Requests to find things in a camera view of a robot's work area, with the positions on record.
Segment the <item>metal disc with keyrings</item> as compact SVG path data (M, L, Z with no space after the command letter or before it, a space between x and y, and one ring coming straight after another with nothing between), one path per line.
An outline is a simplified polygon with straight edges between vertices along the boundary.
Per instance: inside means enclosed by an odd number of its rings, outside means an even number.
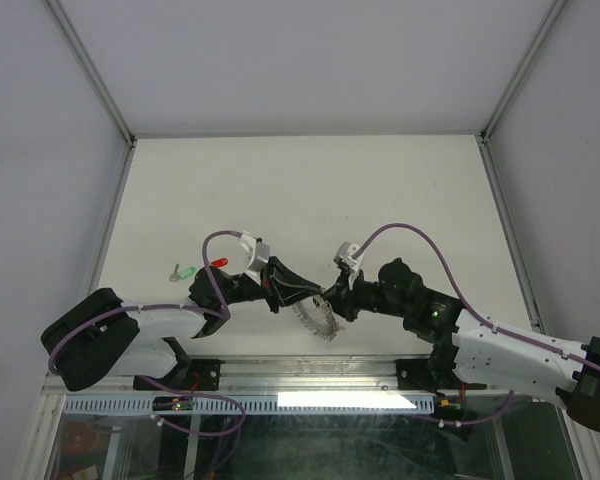
M333 341L337 333L343 330L331 304L322 296L299 301L292 306L292 310L305 328L324 341Z

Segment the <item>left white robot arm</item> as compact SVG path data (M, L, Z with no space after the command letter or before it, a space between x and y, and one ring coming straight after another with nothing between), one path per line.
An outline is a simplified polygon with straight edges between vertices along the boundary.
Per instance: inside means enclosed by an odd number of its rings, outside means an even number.
M222 305L265 302L273 313L323 289L289 270L273 256L253 280L212 266L189 287L188 304L138 305L100 288L47 327L40 340L49 370L78 392L106 376L148 376L168 388L189 377L181 338L205 338L226 322Z

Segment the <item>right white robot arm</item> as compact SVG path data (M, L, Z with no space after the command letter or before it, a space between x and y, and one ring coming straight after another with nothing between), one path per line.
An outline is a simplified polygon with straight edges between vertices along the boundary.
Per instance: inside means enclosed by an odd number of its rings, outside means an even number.
M432 344L432 383L494 386L544 400L600 433L600 337L565 340L482 317L461 299L432 290L401 259L383 265L375 282L351 260L326 292L333 311L354 321L361 312L402 320Z

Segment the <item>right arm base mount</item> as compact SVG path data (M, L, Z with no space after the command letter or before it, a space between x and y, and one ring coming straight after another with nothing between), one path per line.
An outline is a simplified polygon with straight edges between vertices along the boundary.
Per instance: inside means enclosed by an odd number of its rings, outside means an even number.
M401 391L422 390L430 393L454 388L454 382L435 377L427 368L427 360L420 358L395 361L397 388Z

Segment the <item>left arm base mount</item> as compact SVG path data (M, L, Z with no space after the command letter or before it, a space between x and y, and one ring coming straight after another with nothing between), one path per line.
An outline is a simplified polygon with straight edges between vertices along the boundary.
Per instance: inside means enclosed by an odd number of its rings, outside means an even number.
M219 389L223 364L218 358L182 357L167 374L154 380L174 390L194 388L194 392L215 392Z

